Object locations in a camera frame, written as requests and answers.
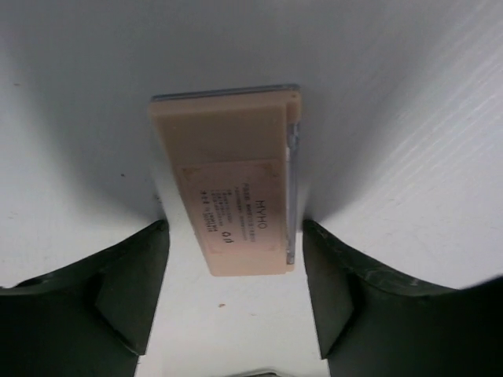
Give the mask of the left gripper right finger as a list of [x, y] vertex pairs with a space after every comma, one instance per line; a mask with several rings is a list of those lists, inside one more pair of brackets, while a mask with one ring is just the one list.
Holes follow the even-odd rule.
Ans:
[[317, 222], [303, 257], [332, 376], [499, 376], [502, 280], [453, 289], [393, 269]]

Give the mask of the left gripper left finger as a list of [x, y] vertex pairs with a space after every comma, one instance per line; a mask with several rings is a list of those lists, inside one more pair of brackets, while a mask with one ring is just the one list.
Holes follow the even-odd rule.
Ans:
[[170, 247], [153, 222], [124, 241], [1, 289], [3, 376], [133, 376]]

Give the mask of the pink blush compact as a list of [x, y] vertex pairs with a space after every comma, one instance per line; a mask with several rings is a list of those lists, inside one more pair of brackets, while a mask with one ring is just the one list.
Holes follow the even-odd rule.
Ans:
[[156, 95], [148, 114], [210, 273], [291, 272], [298, 229], [300, 88]]

